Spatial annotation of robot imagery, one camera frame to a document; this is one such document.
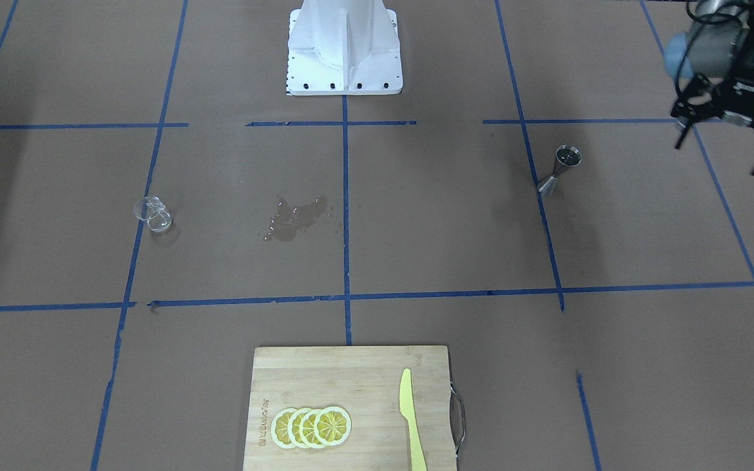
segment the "metal handle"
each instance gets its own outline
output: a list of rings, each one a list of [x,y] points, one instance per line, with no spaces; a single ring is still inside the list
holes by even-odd
[[[456,444],[456,459],[458,459],[458,450],[461,448],[461,444],[464,443],[464,438],[467,436],[467,420],[464,416],[464,402],[461,400],[461,396],[458,396],[456,387],[452,384],[452,381],[450,381],[450,394],[458,401],[458,408],[461,411],[461,437],[458,438],[458,443]]]

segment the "brand logo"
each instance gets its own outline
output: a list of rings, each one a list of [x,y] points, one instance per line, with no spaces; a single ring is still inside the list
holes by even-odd
[[[270,402],[269,399],[264,399],[264,403],[260,405],[260,438],[258,438],[258,446],[266,447],[266,433],[269,431],[270,420]]]
[[[738,91],[746,90],[747,92],[754,93],[754,86],[748,86],[748,84],[742,84],[741,82],[736,82],[732,88]]]

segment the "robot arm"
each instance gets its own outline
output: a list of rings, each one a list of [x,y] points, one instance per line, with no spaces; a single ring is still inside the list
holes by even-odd
[[[675,148],[701,120],[717,117],[754,130],[754,0],[700,0],[695,13],[686,8],[691,30],[671,39],[665,52],[677,90],[671,116],[682,130]],[[680,77],[691,78],[682,90]]]

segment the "cutting board handle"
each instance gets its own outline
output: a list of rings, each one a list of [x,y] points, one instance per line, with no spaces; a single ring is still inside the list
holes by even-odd
[[[464,401],[461,400],[461,396],[458,396],[455,385],[450,381],[450,399],[452,400],[453,397],[458,402],[458,411],[461,414],[461,435],[458,436],[458,441],[456,441],[455,433],[452,433],[452,440],[456,445],[456,459],[458,459],[458,452],[461,449],[461,444],[464,443],[464,438],[467,436],[467,420],[464,415]]]

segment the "lemon slice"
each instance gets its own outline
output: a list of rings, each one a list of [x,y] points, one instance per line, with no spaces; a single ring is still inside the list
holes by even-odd
[[[341,444],[351,433],[351,416],[338,406],[330,406],[318,412],[314,433],[318,441],[329,447]]]
[[[290,439],[291,444],[299,448],[308,447],[303,444],[301,440],[299,440],[298,428],[302,425],[302,418],[304,418],[304,414],[307,414],[309,411],[312,411],[312,408],[301,408],[297,411],[294,411],[293,414],[290,415],[290,418],[287,420],[287,437]]]
[[[275,418],[272,419],[272,441],[279,447],[285,449],[296,447],[296,445],[290,441],[290,435],[287,435],[287,423],[290,421],[290,415],[295,411],[296,409],[293,408],[284,409],[283,411],[278,412]]]
[[[308,446],[308,448],[324,448],[322,442],[316,438],[316,432],[314,424],[318,418],[319,412],[322,409],[313,409],[302,417],[302,423],[298,426],[298,439],[300,442]]]

